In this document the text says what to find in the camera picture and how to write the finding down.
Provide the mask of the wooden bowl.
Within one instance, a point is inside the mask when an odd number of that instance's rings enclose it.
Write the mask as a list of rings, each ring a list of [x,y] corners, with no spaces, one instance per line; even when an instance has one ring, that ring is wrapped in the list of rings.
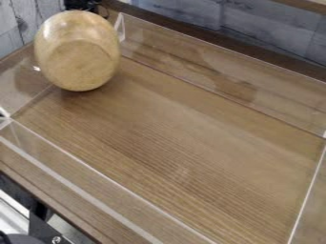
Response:
[[[67,10],[52,15],[35,36],[40,71],[59,88],[85,92],[115,76],[121,60],[112,24],[97,14]]]

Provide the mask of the clear acrylic corner bracket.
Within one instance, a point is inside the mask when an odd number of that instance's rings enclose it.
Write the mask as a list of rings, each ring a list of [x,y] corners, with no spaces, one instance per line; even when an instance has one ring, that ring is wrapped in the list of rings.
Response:
[[[121,13],[119,13],[115,22],[115,31],[117,32],[119,41],[123,42],[125,38],[125,32],[124,32],[124,18]]]

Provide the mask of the black metal table bracket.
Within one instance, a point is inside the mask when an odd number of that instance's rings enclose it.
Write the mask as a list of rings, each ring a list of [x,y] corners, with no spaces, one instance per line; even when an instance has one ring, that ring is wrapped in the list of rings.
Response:
[[[29,213],[28,234],[44,244],[69,244],[64,236],[33,213]]]

